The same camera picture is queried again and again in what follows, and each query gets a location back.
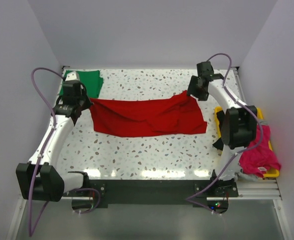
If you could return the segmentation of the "red t shirt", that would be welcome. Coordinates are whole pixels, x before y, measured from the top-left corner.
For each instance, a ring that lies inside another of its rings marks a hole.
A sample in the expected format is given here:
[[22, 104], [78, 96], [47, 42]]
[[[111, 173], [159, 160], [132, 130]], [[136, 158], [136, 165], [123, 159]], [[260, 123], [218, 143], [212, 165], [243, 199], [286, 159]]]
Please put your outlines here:
[[134, 138], [204, 134], [207, 130], [197, 101], [186, 91], [167, 99], [91, 101], [93, 128], [99, 133]]

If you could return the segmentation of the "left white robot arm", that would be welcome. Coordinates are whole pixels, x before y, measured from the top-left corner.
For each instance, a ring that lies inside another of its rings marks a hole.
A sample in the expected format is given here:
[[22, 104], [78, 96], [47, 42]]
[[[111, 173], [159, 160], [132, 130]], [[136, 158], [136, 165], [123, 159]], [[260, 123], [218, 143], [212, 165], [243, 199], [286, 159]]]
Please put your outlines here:
[[90, 192], [85, 172], [70, 171], [60, 175], [55, 168], [67, 136], [82, 111], [92, 106], [80, 81], [67, 80], [62, 88], [63, 94], [56, 101], [54, 115], [37, 150], [28, 162], [19, 163], [16, 167], [18, 184], [25, 200], [57, 202], [64, 193], [72, 190], [79, 196]]

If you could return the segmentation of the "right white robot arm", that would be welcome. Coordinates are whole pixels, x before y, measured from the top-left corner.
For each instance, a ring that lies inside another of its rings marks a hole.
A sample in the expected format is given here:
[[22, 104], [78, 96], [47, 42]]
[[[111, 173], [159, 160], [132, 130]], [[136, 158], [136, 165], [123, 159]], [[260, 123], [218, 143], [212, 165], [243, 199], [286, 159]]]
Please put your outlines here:
[[218, 179], [209, 184], [211, 194], [219, 197], [227, 191], [224, 181], [235, 177], [242, 153], [256, 139], [257, 108], [240, 100], [226, 85], [226, 78], [220, 73], [214, 73], [210, 61], [197, 64], [197, 74], [191, 76], [187, 95], [203, 102], [213, 97], [224, 112], [220, 129], [224, 146], [220, 162], [215, 168]]

